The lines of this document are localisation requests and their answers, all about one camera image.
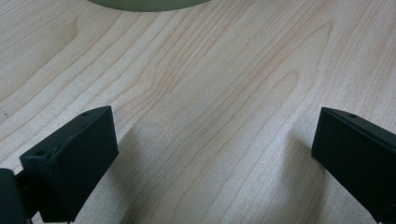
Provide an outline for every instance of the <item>round object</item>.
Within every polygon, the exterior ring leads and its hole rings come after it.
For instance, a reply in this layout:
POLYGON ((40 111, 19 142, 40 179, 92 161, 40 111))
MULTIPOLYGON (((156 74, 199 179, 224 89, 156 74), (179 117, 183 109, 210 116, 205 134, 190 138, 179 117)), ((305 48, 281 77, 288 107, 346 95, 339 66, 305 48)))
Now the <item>round object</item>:
POLYGON ((193 7, 210 0, 89 0, 103 7, 126 11, 169 11, 184 7, 193 7))

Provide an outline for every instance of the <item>black plastic part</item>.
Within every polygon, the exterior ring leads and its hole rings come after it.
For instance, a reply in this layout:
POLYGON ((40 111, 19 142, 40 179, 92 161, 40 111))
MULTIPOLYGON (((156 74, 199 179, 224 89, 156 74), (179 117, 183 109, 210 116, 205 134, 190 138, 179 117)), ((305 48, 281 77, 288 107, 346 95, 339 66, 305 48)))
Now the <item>black plastic part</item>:
POLYGON ((24 171, 21 171, 15 177, 17 179, 17 185, 21 194, 26 215, 27 217, 32 218, 38 212, 37 202, 41 199, 37 197, 37 193, 29 185, 26 173, 24 171))
POLYGON ((26 195, 36 197, 26 206, 44 222, 74 221, 118 153, 110 106, 77 116, 21 155, 26 195))
POLYGON ((396 222, 396 135, 356 115, 322 108, 316 158, 373 216, 396 222))
POLYGON ((26 224, 28 221, 14 173, 0 169, 0 223, 26 224))

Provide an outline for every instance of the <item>black clamp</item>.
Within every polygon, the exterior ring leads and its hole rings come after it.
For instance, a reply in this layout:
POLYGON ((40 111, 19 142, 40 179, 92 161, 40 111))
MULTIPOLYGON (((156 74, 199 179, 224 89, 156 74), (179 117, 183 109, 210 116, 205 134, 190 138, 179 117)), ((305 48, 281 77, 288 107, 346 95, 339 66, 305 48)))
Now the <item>black clamp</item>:
POLYGON ((0 222, 70 222, 119 154, 110 106, 87 111, 0 169, 0 222))
POLYGON ((396 135, 354 114, 322 108, 317 159, 373 216, 396 223, 396 135))

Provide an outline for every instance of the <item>small hole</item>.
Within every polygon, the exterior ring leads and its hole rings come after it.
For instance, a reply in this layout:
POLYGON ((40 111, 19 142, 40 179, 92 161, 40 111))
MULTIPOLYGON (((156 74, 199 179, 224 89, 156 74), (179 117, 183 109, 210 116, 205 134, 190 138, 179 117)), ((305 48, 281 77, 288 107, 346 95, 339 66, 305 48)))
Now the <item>small hole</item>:
POLYGON ((44 154, 46 154, 46 152, 43 151, 43 150, 39 150, 39 151, 37 151, 37 153, 36 153, 37 156, 42 156, 42 155, 44 155, 44 154))

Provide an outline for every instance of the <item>table surface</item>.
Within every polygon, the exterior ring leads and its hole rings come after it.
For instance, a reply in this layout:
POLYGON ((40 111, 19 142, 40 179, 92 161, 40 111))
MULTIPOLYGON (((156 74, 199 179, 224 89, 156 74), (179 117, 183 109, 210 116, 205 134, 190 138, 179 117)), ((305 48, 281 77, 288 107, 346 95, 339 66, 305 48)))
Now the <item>table surface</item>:
POLYGON ((322 106, 396 133, 396 1, 1 5, 1 167, 112 105, 120 155, 76 223, 375 223, 310 148, 322 106))

